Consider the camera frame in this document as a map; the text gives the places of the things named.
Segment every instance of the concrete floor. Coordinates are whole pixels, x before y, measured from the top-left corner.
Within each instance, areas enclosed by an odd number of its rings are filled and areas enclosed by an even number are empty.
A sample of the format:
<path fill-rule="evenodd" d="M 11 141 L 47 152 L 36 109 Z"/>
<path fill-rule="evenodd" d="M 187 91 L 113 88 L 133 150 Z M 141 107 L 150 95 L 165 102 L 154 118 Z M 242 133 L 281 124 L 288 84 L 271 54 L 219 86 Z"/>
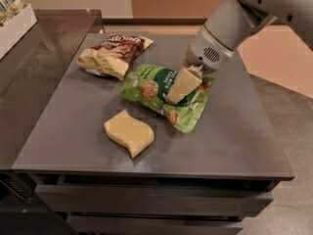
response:
<path fill-rule="evenodd" d="M 105 32 L 193 34 L 198 28 L 112 25 Z M 258 217 L 244 219 L 239 235 L 312 235 L 313 52 L 284 25 L 269 26 L 239 51 L 295 175 L 276 187 L 274 202 Z"/>

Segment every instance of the brown chip bag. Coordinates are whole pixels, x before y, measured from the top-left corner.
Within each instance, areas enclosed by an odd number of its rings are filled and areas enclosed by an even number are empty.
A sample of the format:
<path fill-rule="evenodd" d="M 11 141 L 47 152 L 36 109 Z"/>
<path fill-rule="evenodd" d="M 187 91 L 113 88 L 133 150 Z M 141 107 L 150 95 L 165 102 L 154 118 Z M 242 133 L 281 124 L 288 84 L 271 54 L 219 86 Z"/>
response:
<path fill-rule="evenodd" d="M 101 45 L 85 49 L 77 62 L 87 72 L 122 80 L 129 64 L 152 43 L 144 36 L 110 35 Z"/>

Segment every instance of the gray floor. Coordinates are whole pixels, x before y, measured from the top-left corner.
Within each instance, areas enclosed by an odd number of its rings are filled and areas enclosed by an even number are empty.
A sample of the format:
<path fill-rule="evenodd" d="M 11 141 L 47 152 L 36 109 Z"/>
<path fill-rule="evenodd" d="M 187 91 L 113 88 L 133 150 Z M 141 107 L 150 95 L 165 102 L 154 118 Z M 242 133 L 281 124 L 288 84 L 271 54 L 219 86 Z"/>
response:
<path fill-rule="evenodd" d="M 252 77 L 295 179 L 274 190 L 274 202 L 246 218 L 239 235 L 313 234 L 313 99 Z"/>

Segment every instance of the drawer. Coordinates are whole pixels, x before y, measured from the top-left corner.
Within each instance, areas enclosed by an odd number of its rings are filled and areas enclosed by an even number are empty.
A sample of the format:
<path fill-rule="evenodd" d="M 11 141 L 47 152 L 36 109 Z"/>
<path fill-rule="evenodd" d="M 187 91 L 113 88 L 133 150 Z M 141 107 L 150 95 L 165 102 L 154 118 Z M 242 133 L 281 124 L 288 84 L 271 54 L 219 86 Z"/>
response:
<path fill-rule="evenodd" d="M 68 216 L 77 232 L 120 235 L 235 235 L 240 222 L 132 217 Z"/>
<path fill-rule="evenodd" d="M 271 193 L 126 186 L 37 185 L 35 193 L 54 212 L 254 216 Z"/>

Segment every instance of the green bag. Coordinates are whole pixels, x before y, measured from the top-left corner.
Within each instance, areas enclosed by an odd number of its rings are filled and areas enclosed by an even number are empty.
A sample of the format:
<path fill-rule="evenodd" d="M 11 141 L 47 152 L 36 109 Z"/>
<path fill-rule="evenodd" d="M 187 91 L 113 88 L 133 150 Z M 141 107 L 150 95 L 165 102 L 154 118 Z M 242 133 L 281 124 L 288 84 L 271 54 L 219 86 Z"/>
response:
<path fill-rule="evenodd" d="M 214 77 L 203 77 L 197 89 L 173 106 L 164 97 L 177 74 L 178 71 L 166 67 L 143 64 L 127 76 L 120 94 L 127 100 L 141 102 L 167 117 L 178 130 L 190 133 L 201 116 Z"/>

